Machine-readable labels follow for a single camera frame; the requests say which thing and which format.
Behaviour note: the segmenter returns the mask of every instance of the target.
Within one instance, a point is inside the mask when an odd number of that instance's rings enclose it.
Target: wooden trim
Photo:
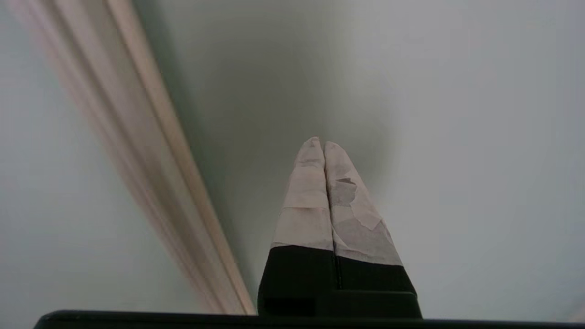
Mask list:
[[[126,42],[128,51],[134,59],[134,64],[140,74],[140,78],[146,87],[150,101],[160,121],[161,128],[173,150],[175,160],[183,174],[183,179],[189,187],[191,197],[197,205],[199,215],[211,235],[220,259],[238,294],[238,298],[240,298],[246,314],[256,314],[256,309],[240,275],[228,241],[223,234],[221,224],[215,214],[211,200],[207,195],[205,184],[193,160],[189,145],[177,119],[173,103],[168,95],[163,78],[154,60],[149,42],[146,39],[134,7],[130,0],[107,1],[110,11],[118,24],[118,29]]]
[[[9,0],[209,313],[254,314],[129,1]]]

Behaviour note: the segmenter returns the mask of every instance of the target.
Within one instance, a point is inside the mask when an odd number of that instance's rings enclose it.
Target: white ceiling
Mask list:
[[[425,317],[585,304],[585,2],[136,5],[253,295],[319,135],[354,160]]]

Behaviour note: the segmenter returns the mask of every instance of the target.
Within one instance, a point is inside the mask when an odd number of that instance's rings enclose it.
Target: ceiling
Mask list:
[[[354,161],[425,317],[585,304],[585,2],[135,5],[254,297],[318,135]]]

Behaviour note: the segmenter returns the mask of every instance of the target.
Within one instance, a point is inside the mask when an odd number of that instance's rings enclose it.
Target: dark object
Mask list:
[[[305,317],[211,316],[203,314],[57,311],[40,318],[35,329],[585,329],[580,323],[444,321]]]
[[[422,318],[403,266],[366,263],[302,246],[270,249],[260,316]]]

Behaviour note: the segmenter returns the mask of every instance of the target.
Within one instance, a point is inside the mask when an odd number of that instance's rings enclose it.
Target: wall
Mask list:
[[[426,317],[585,304],[585,2],[135,4],[253,295],[319,135],[363,175]]]
[[[198,311],[198,303],[0,2],[0,327],[59,309]]]

